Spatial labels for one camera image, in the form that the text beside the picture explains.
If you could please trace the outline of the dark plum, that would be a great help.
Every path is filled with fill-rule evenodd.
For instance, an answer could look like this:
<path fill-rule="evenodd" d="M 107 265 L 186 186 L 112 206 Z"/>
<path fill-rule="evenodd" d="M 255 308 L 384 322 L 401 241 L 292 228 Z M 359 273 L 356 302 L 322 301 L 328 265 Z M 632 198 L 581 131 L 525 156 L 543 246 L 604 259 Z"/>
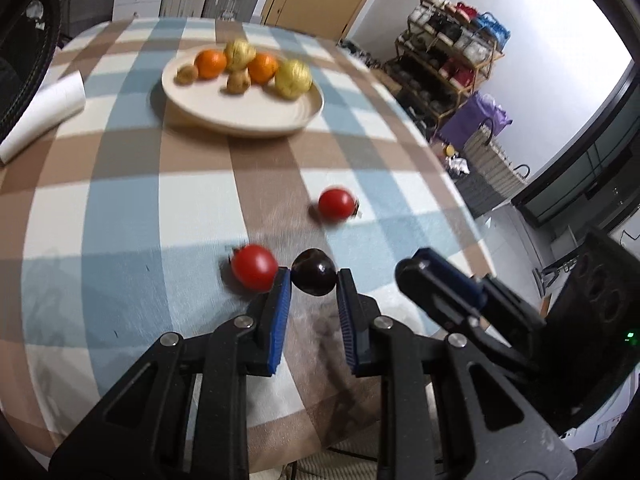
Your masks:
<path fill-rule="evenodd" d="M 337 272 L 333 260 L 319 248 L 301 252 L 291 266 L 293 284 L 305 294 L 326 296 L 335 287 Z"/>

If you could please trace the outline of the red tomato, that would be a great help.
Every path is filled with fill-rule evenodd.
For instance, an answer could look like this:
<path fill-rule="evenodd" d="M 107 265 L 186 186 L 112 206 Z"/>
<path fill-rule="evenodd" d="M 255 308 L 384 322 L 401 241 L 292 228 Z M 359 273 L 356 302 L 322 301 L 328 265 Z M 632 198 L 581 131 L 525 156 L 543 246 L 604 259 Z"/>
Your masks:
<path fill-rule="evenodd" d="M 344 188 L 327 188 L 318 199 L 318 211 L 326 221 L 346 221 L 356 216 L 358 209 L 358 200 Z"/>
<path fill-rule="evenodd" d="M 270 250 L 257 244 L 234 248 L 230 266 L 233 276 L 255 292 L 268 292 L 279 269 Z"/>

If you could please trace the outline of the brown kiwi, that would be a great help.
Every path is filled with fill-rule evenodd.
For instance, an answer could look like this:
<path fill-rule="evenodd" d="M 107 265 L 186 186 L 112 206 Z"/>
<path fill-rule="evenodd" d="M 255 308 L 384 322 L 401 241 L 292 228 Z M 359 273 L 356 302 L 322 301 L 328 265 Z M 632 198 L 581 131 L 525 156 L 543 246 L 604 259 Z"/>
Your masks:
<path fill-rule="evenodd" d="M 176 73 L 175 83 L 179 86 L 188 86 L 198 80 L 198 68 L 193 64 L 181 66 Z"/>
<path fill-rule="evenodd" d="M 236 70 L 229 74 L 226 83 L 226 92 L 232 94 L 232 96 L 240 96 L 247 92 L 248 88 L 252 85 L 250 74 L 248 70 Z"/>

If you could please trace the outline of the woven basket bag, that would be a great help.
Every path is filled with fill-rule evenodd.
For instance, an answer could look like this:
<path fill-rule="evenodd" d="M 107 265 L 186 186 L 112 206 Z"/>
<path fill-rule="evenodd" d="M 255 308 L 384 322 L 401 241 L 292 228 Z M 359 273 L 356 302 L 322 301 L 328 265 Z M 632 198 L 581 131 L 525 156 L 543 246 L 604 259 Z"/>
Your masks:
<path fill-rule="evenodd" d="M 530 167 L 514 166 L 495 140 L 495 123 L 487 117 L 465 141 L 463 157 L 474 170 L 503 198 L 510 200 L 526 187 Z"/>

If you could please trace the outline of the purple bag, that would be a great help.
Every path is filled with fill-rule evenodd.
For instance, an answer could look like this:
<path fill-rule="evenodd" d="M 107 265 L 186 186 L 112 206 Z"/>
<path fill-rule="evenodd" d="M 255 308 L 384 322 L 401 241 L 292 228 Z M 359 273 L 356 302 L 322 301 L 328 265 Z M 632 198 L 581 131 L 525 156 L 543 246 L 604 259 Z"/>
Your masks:
<path fill-rule="evenodd" d="M 481 125 L 491 126 L 494 135 L 498 136 L 512 122 L 512 118 L 493 96 L 475 91 L 438 130 L 438 136 L 457 150 L 462 150 Z"/>

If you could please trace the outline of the plaid tablecloth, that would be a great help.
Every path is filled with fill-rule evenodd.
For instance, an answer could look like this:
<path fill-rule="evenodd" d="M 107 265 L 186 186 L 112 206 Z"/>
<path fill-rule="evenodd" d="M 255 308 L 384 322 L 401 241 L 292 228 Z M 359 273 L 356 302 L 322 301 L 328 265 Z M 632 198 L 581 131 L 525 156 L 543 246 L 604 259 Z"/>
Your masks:
<path fill-rule="evenodd" d="M 260 142 L 189 125 L 160 76 L 179 52 L 244 37 L 306 61 L 322 113 Z M 360 292 L 419 334 L 435 324 L 394 281 L 424 246 L 467 274 L 492 270 L 454 184 L 418 129 L 360 63 L 266 26 L 157 18 L 103 23 L 54 59 L 79 70 L 84 110 L 1 171 L 1 409 L 50 455 L 154 340 L 205 334 L 246 308 L 228 270 L 257 243 L 286 266 L 318 247 Z M 326 221 L 318 199 L 344 188 L 356 216 Z"/>

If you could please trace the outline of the beige round plate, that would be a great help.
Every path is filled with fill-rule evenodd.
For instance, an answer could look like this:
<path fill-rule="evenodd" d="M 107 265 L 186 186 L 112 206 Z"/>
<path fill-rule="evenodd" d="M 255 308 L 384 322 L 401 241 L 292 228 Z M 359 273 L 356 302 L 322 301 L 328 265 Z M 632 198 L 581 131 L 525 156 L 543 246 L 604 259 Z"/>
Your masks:
<path fill-rule="evenodd" d="M 291 100 L 276 89 L 273 81 L 253 84 L 250 77 L 223 73 L 214 79 L 187 82 L 180 77 L 203 50 L 195 47 L 172 58 L 164 67 L 160 84 L 166 99 L 186 118 L 215 131 L 268 139 L 289 136 L 320 116 L 324 95 L 318 84 Z"/>

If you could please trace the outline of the yellow pear right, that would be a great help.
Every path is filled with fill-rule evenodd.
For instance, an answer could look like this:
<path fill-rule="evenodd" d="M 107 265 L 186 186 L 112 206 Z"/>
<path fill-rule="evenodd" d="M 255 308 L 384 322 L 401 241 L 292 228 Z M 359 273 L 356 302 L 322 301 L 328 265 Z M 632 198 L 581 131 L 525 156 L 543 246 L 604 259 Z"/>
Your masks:
<path fill-rule="evenodd" d="M 309 66 L 295 58 L 282 61 L 273 80 L 277 94 L 287 100 L 297 100 L 314 83 Z"/>

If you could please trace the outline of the yellow pear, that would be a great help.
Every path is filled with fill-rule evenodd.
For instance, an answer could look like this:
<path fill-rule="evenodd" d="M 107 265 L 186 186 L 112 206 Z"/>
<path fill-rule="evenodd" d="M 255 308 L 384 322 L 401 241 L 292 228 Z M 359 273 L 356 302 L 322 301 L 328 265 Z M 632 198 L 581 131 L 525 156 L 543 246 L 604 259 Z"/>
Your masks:
<path fill-rule="evenodd" d="M 256 56 L 256 49 L 245 39 L 236 38 L 224 47 L 227 59 L 227 70 L 230 73 L 245 70 Z"/>
<path fill-rule="evenodd" d="M 314 83 L 309 66 L 295 58 L 282 61 L 273 80 L 277 94 L 287 100 L 297 100 Z"/>

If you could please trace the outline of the orange right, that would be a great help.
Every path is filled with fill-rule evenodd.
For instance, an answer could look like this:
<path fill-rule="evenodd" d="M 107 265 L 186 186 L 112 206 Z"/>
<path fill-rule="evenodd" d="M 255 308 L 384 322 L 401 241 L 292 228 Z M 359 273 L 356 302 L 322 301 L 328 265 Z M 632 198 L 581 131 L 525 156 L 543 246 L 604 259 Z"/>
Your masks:
<path fill-rule="evenodd" d="M 253 84 L 263 86 L 274 77 L 279 68 L 279 60 L 267 53 L 257 53 L 247 64 L 247 73 Z"/>

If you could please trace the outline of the orange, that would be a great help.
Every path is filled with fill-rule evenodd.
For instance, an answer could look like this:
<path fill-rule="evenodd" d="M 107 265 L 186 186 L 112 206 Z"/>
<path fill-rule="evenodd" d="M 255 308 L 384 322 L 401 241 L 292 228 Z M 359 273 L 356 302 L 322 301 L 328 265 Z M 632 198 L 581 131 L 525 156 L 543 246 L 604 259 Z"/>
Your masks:
<path fill-rule="evenodd" d="M 198 69 L 201 80 L 215 79 L 227 68 L 228 60 L 224 51 L 205 49 L 194 58 L 194 66 Z"/>
<path fill-rule="evenodd" d="M 274 77 L 279 68 L 279 60 L 267 53 L 257 53 L 247 64 L 247 73 L 253 84 L 263 86 Z"/>

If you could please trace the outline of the wooden shoe rack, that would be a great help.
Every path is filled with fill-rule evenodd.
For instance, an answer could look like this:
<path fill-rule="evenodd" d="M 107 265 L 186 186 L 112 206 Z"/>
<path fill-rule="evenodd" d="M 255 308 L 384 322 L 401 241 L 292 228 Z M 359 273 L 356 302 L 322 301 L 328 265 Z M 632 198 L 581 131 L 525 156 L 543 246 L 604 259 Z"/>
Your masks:
<path fill-rule="evenodd" d="M 463 1 L 418 0 L 383 68 L 405 110 L 419 125 L 438 129 L 490 79 L 510 39 L 490 12 Z"/>

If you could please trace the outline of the orange left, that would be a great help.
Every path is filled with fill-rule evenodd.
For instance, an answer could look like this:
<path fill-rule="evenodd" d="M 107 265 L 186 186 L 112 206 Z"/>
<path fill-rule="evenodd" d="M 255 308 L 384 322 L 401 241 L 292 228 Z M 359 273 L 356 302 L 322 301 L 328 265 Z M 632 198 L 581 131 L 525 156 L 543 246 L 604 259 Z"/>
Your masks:
<path fill-rule="evenodd" d="M 194 58 L 194 66 L 198 69 L 201 80 L 215 79 L 227 68 L 228 60 L 224 51 L 205 49 Z"/>

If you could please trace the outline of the yellow pear rear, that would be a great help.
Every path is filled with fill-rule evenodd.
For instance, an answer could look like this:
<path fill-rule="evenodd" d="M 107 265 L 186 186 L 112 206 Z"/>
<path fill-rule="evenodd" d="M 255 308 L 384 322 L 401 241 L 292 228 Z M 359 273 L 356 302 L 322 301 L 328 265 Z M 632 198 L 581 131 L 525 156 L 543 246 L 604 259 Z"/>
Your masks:
<path fill-rule="evenodd" d="M 245 70 L 256 56 L 256 49 L 245 39 L 236 38 L 224 47 L 227 59 L 227 70 L 230 73 Z"/>

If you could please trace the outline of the white paper towel roll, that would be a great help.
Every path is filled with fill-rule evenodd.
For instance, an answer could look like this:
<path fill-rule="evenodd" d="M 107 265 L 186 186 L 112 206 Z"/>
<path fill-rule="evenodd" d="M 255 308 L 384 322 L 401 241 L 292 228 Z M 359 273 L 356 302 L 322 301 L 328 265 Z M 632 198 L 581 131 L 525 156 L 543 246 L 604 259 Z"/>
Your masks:
<path fill-rule="evenodd" d="M 2 140 L 2 164 L 6 165 L 40 136 L 82 112 L 85 106 L 85 84 L 79 70 L 39 90 L 22 117 Z"/>

